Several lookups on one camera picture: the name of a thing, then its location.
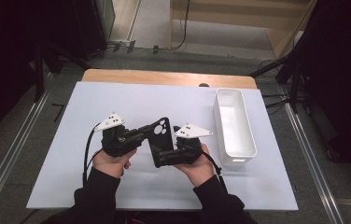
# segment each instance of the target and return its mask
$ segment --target forearm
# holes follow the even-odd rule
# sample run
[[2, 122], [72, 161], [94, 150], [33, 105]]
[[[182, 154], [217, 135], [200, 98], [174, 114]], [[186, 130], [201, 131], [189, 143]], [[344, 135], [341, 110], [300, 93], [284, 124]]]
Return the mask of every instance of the forearm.
[[75, 205], [43, 223], [111, 223], [119, 182], [120, 179], [91, 168], [86, 186], [74, 194]]
[[215, 175], [193, 191], [202, 203], [203, 223], [257, 223], [244, 211], [243, 202], [228, 194]]

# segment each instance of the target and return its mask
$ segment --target white container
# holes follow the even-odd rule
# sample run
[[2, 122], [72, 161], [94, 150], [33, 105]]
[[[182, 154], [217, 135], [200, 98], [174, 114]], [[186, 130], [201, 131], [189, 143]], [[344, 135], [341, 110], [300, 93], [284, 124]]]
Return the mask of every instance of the white container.
[[214, 104], [219, 159], [225, 166], [242, 166], [257, 155], [243, 94], [237, 89], [217, 89]]

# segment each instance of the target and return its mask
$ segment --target hand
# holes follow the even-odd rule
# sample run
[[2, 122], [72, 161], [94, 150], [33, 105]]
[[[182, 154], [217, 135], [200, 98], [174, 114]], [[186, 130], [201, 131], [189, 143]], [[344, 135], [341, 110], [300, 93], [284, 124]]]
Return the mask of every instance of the hand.
[[[206, 144], [202, 144], [202, 150], [209, 154]], [[174, 167], [187, 175], [195, 188], [201, 186], [214, 175], [213, 164], [205, 155], [201, 155], [193, 164], [178, 164]]]
[[129, 167], [132, 165], [129, 162], [129, 159], [135, 154], [136, 151], [137, 149], [130, 151], [121, 157], [113, 158], [101, 150], [93, 158], [93, 167], [105, 174], [120, 178], [123, 175], [123, 168], [129, 169]]

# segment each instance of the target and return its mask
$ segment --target white table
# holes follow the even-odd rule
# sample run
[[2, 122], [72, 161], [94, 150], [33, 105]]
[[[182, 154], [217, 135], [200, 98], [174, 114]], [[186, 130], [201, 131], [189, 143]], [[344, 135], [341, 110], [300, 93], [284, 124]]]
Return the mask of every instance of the white table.
[[[79, 82], [36, 180], [28, 208], [66, 208], [74, 190], [82, 187], [83, 157], [93, 126], [112, 112], [126, 128], [139, 128], [162, 117], [172, 126], [187, 122], [213, 131], [201, 138], [223, 168], [229, 193], [246, 209], [298, 210], [274, 132], [258, 90], [243, 90], [258, 155], [246, 166], [220, 164], [213, 104], [215, 88]], [[91, 140], [91, 153], [101, 148], [101, 133]], [[187, 177], [172, 166], [155, 168], [147, 141], [131, 159], [117, 191], [117, 208], [133, 210], [193, 210], [201, 205]]]

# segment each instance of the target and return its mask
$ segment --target person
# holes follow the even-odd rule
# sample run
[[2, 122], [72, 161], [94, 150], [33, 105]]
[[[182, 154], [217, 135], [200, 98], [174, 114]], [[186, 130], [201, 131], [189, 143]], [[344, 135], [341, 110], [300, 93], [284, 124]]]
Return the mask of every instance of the person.
[[[130, 158], [136, 150], [117, 158], [108, 156], [103, 150], [99, 151], [93, 158], [93, 166], [86, 185], [75, 191], [75, 205], [42, 223], [115, 223], [117, 216], [115, 194], [123, 169], [130, 168]], [[202, 150], [209, 153], [205, 144], [202, 144]], [[197, 223], [257, 223], [244, 211], [243, 202], [235, 195], [228, 194], [220, 185], [217, 176], [214, 175], [211, 161], [204, 155], [193, 164], [178, 164], [174, 167], [188, 177], [194, 187], [193, 191], [202, 204], [200, 220], [197, 220]], [[175, 222], [164, 220], [162, 223]]]

